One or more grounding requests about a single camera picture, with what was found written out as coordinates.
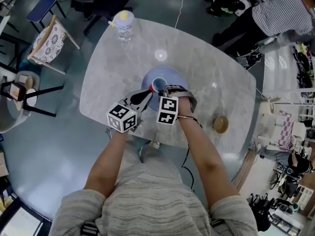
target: blue chair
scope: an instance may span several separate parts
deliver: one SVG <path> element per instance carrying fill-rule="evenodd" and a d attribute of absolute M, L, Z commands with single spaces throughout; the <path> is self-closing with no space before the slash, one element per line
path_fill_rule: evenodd
<path fill-rule="evenodd" d="M 40 33 L 40 31 L 38 30 L 38 28 L 36 27 L 36 25 L 34 23 L 40 23 L 40 25 L 43 28 L 45 28 L 45 26 L 44 26 L 44 24 L 42 23 L 41 20 L 47 14 L 48 11 L 53 15 L 53 12 L 51 11 L 51 8 L 55 4 L 57 5 L 57 7 L 60 10 L 60 12 L 63 15 L 63 17 L 65 18 L 65 14 L 64 14 L 63 10 L 61 9 L 61 7 L 60 7 L 60 5 L 58 3 L 58 0 L 40 0 L 37 3 L 37 5 L 33 8 L 33 10 L 26 17 L 27 20 L 30 21 L 30 23 L 34 26 L 34 28 L 36 29 L 36 31 L 38 33 Z"/>

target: gray floor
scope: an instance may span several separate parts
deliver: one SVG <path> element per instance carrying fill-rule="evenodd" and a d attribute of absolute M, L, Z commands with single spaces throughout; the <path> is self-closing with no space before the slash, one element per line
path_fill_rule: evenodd
<path fill-rule="evenodd" d="M 21 31 L 11 33 L 26 41 L 32 42 L 37 33 L 25 19 L 28 12 L 38 0 L 18 0 L 12 11 L 11 22 Z M 62 18 L 57 8 L 53 11 L 62 24 L 81 46 L 77 50 L 70 41 L 65 43 L 61 54 L 54 65 L 67 71 L 66 75 L 51 69 L 42 68 L 40 88 L 64 84 L 62 91 L 40 96 L 37 107 L 47 111 L 58 111 L 56 118 L 32 113 L 26 122 L 13 128 L 3 135 L 2 142 L 9 178 L 14 191 L 22 200 L 38 213 L 52 219 L 58 209 L 61 197 L 82 188 L 87 174 L 108 143 L 105 133 L 106 126 L 97 123 L 79 112 L 79 100 L 82 81 L 93 50 L 106 30 L 105 20 L 98 22 L 88 37 L 82 31 L 86 26 L 81 13 L 69 6 L 69 0 L 60 0 L 67 18 Z M 165 25 L 175 26 L 182 0 L 131 0 L 134 14 L 138 18 L 156 21 Z M 200 39 L 211 42 L 215 32 L 221 32 L 234 21 L 234 16 L 214 18 L 207 15 L 204 9 L 208 5 L 202 0 L 184 0 L 182 15 L 178 29 L 188 32 Z M 43 20 L 48 25 L 51 16 Z M 257 79 L 258 89 L 262 88 L 263 62 L 251 69 Z M 244 148 L 247 147 L 257 118 L 259 102 L 255 105 L 255 114 Z M 171 146 L 161 146 L 161 150 L 178 167 L 183 162 L 186 151 Z M 232 179 L 238 172 L 247 153 L 243 149 L 237 157 L 224 160 Z M 186 163 L 194 174 L 194 190 L 203 204 L 206 204 L 201 181 L 196 167 L 189 156 Z M 183 182 L 190 186 L 191 177 L 180 169 Z"/>

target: water bottle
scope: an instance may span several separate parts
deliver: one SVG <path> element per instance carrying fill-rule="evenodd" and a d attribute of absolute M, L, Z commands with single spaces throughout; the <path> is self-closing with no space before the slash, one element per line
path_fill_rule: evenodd
<path fill-rule="evenodd" d="M 108 23 L 117 29 L 118 38 L 122 42 L 129 42 L 132 38 L 134 14 L 128 10 L 118 12 L 113 21 Z"/>

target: marble tabletop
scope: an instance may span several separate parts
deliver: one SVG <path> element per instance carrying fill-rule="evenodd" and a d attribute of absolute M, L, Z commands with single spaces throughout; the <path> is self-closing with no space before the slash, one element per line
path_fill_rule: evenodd
<path fill-rule="evenodd" d="M 157 50 L 167 52 L 160 61 Z M 83 81 L 80 112 L 107 125 L 106 112 L 129 92 L 141 87 L 151 68 L 167 65 L 183 74 L 198 104 L 196 118 L 219 153 L 239 153 L 247 136 L 254 109 L 255 78 L 232 58 L 214 46 L 178 29 L 136 19 L 134 36 L 122 43 L 116 30 L 108 27 L 99 40 Z M 213 119 L 226 115 L 228 130 L 217 134 Z M 156 112 L 147 109 L 133 133 L 148 140 L 186 148 L 179 123 L 156 123 Z"/>

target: blue plate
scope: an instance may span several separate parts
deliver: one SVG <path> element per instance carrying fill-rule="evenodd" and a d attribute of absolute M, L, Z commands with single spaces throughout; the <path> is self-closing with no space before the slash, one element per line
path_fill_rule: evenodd
<path fill-rule="evenodd" d="M 156 77 L 162 77 L 167 81 L 167 85 L 177 85 L 182 86 L 185 89 L 188 89 L 186 79 L 184 76 L 172 67 L 167 66 L 157 66 L 152 68 L 146 76 L 144 76 L 141 89 L 149 89 L 153 79 Z M 154 93 L 151 102 L 149 103 L 149 108 L 153 111 L 158 111 L 158 94 Z"/>

